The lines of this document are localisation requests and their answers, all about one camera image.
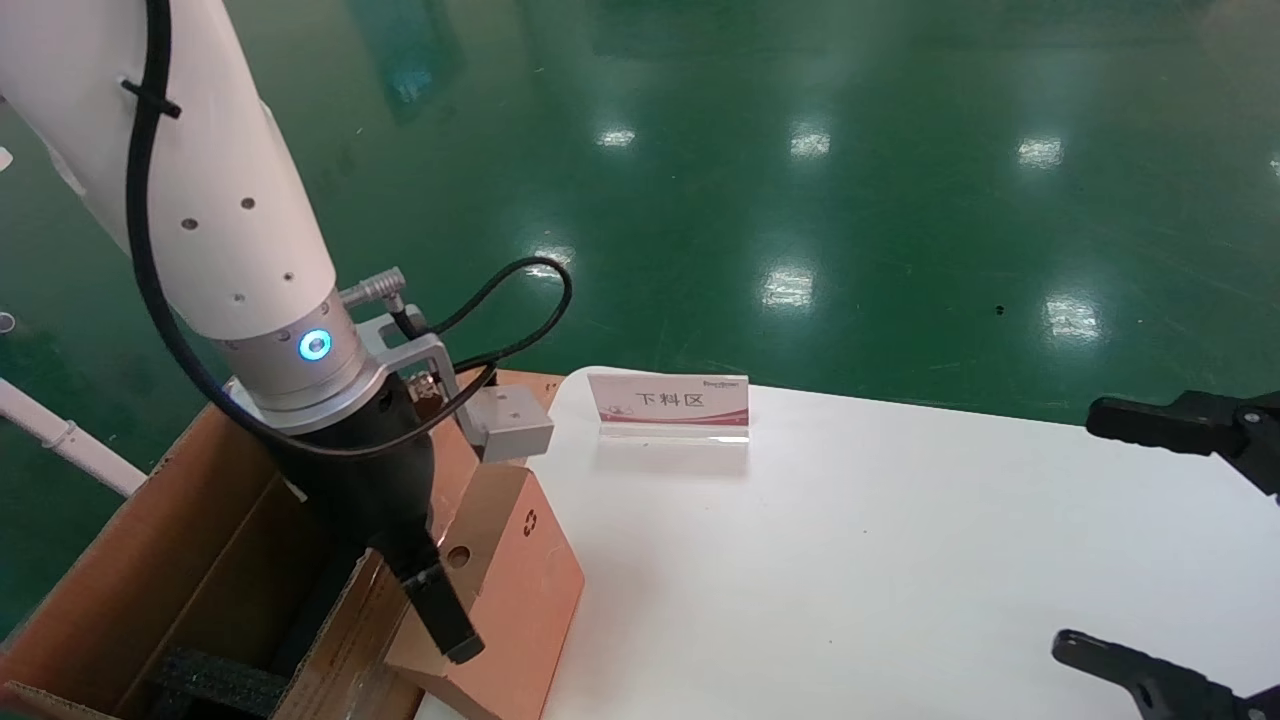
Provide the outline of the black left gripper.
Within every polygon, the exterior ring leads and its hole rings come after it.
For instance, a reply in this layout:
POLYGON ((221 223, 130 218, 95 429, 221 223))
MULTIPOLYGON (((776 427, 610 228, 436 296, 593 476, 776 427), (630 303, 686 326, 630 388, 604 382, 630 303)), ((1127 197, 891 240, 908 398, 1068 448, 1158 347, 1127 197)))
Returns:
MULTIPOLYGON (((348 418, 303 436, 332 448, 396 439, 420 418, 401 378, 348 418)), ((303 505, 348 550, 378 552, 442 656, 454 665, 476 659, 485 643, 442 562, 430 532, 434 447, 428 434, 384 454, 356 459, 323 456, 270 445, 269 454, 303 505)))

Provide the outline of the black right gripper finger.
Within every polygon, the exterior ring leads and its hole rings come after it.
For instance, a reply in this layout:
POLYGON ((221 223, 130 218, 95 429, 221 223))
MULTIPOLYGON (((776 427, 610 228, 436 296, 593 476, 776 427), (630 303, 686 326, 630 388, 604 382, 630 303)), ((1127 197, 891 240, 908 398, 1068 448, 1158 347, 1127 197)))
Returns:
POLYGON ((1102 397, 1093 401, 1085 429, 1175 454, 1217 455, 1262 495, 1279 497, 1279 392, 1239 398, 1187 391, 1167 405, 1102 397))
POLYGON ((1126 691, 1143 719, 1277 719, 1279 687, 1239 696, 1193 669, 1073 629, 1060 630, 1052 657, 1126 691))

